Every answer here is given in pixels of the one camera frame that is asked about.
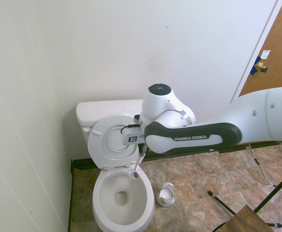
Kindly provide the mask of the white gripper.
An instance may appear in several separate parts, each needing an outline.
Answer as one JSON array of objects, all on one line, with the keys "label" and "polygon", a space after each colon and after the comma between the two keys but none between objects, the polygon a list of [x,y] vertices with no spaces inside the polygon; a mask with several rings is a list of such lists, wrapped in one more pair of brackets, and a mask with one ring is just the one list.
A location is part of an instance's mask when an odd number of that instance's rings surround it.
[{"label": "white gripper", "polygon": [[138,144],[139,155],[143,154],[145,136],[139,127],[124,128],[122,130],[122,142],[124,145]]}]

